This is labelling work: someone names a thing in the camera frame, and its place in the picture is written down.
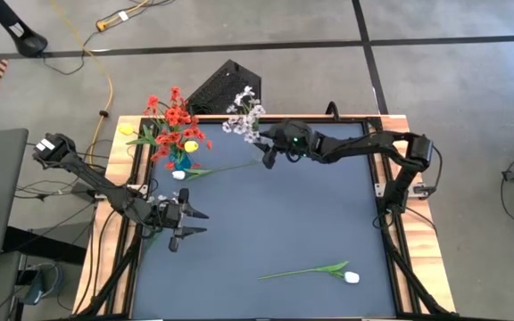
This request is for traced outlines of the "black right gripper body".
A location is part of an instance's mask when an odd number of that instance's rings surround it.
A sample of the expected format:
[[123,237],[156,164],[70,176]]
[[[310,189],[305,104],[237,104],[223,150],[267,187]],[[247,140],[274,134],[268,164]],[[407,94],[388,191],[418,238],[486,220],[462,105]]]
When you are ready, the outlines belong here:
[[263,164],[267,169],[273,168],[279,153],[284,154],[292,163],[312,154],[317,134],[306,123],[285,120],[270,128],[275,131],[275,139],[271,141],[271,149],[263,155]]

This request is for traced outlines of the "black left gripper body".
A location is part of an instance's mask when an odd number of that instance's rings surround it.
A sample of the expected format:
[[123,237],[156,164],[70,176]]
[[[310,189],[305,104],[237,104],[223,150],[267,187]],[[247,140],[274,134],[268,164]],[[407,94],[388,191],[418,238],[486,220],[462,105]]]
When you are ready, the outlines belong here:
[[177,252],[179,242],[185,238],[180,236],[180,229],[184,226],[182,220],[188,200],[189,190],[186,188],[180,189],[173,199],[163,195],[153,199],[153,215],[150,222],[156,230],[163,230],[163,228],[172,230],[169,242],[171,252]]

